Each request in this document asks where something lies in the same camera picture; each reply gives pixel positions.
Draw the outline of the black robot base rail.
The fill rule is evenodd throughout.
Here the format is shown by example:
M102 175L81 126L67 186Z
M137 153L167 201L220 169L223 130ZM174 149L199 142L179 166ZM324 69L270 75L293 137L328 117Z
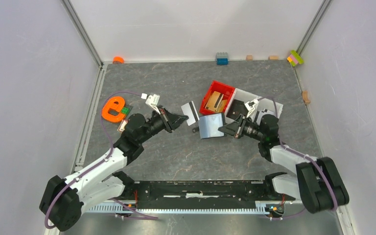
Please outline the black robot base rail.
M138 209L253 209L255 202L281 202L291 196L271 191L264 180L134 181L117 200Z

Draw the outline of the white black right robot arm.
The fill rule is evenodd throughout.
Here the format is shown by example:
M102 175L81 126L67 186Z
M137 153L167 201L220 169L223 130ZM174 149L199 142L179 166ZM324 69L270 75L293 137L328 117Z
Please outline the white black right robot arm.
M262 157L291 171L291 174L281 172L265 177L263 194L266 198L291 196L300 200L310 213L347 205L350 196L333 159L312 157L289 147L279 136L278 122L272 114L264 114L259 123L240 115L218 130L236 139L247 136L257 140Z

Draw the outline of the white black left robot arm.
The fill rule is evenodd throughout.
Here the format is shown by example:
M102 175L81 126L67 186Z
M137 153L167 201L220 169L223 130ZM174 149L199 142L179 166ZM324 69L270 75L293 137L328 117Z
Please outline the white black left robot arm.
M66 231L91 207L118 196L131 198L134 186L113 173L133 162L143 152L145 141L163 130L173 132L186 120L188 116L171 113L163 106L150 118L131 115L119 139L111 142L100 158L74 174L49 179L39 204L45 227Z

